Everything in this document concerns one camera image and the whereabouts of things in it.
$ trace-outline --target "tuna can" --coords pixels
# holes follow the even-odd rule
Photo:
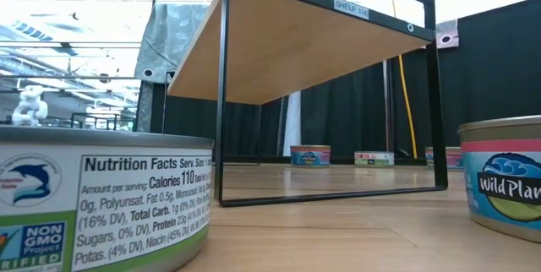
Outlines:
[[[541,242],[541,116],[463,124],[459,134],[472,219]]]
[[[356,166],[388,167],[395,165],[395,154],[392,152],[358,151],[355,152]]]
[[[331,164],[329,145],[292,145],[291,164],[302,167],[328,167]]]
[[[428,147],[424,150],[426,156],[426,166],[430,169],[434,168],[434,151],[432,147]],[[462,164],[462,152],[460,147],[446,147],[445,155],[447,158],[447,169],[449,170],[462,170],[464,168]]]
[[[0,270],[177,270],[208,235],[213,144],[0,125]]]

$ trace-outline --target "can label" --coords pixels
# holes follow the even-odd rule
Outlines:
[[[469,209],[541,230],[541,139],[462,144]]]
[[[395,155],[393,153],[355,153],[355,165],[357,166],[394,166]]]
[[[291,163],[295,166],[328,166],[331,163],[331,150],[293,150]]]
[[[208,231],[211,158],[1,144],[0,271],[124,271],[189,247]]]
[[[464,168],[462,161],[462,153],[447,152],[446,159],[448,169],[461,170]],[[428,167],[434,167],[434,153],[432,151],[426,151],[426,165]]]

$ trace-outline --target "white figurine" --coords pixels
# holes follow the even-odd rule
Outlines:
[[[28,85],[20,93],[19,105],[15,108],[11,120],[14,125],[37,126],[39,119],[47,117],[47,103],[41,100],[43,87]]]

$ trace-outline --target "black curtain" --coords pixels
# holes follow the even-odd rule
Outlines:
[[[539,17],[541,0],[528,0],[458,20],[460,46],[439,50],[448,146],[459,145],[466,122],[541,114]],[[419,156],[430,146],[424,49],[403,56]],[[400,68],[391,61],[395,147],[413,152]],[[328,144],[333,155],[384,150],[385,107],[380,65],[315,86],[302,94],[304,144]]]
[[[303,144],[331,145],[333,156],[385,150],[382,64],[303,90],[301,138]]]
[[[150,130],[161,133],[164,85],[155,84]],[[261,110],[261,154],[276,155],[281,101],[264,104]],[[216,138],[216,102],[167,97],[164,133]],[[225,155],[257,155],[258,107],[227,103]]]

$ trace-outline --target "black metal frame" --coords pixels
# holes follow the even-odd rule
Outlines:
[[[314,6],[335,11],[334,0],[299,0],[303,3],[310,3]],[[426,46],[426,61],[429,83],[429,109],[432,129],[432,145],[434,148],[434,186],[428,188],[398,188],[392,190],[345,192],[309,194],[298,196],[266,197],[255,199],[227,199],[223,198],[223,176],[224,176],[224,131],[225,131],[225,107],[226,107],[226,85],[227,85],[227,51],[229,40],[229,8],[231,0],[221,0],[221,33],[220,33],[220,63],[218,82],[218,102],[216,113],[216,169],[214,180],[214,199],[223,207],[238,207],[258,204],[286,204],[315,200],[344,199],[355,197],[366,197],[376,195],[390,195],[398,193],[432,192],[447,189],[447,166],[445,161],[445,135],[443,130],[443,114],[440,95],[440,66],[438,51],[435,42],[435,2],[434,0],[417,0],[424,5],[424,28],[414,26],[408,30],[408,23],[400,19],[370,11],[369,22],[388,29],[415,36],[430,41]]]
[[[132,120],[132,121],[137,121],[137,117],[134,117],[134,118],[127,118],[127,117],[122,117],[120,115],[117,115],[117,114],[113,114],[114,118],[111,120],[110,118],[107,118],[107,117],[96,117],[96,116],[92,116],[92,115],[111,115],[111,114],[105,114],[105,113],[99,113],[99,112],[72,112],[71,113],[71,124],[70,124],[70,128],[74,128],[74,123],[75,123],[75,117],[89,117],[89,118],[94,118],[94,124],[96,125],[96,121],[97,120],[105,120],[106,121],[106,130],[110,130],[109,129],[109,123],[112,122],[113,123],[113,127],[112,127],[112,130],[113,131],[116,131],[117,130],[117,122],[118,121],[128,121],[128,120]],[[84,128],[84,124],[85,122],[80,122],[79,123],[79,128]]]

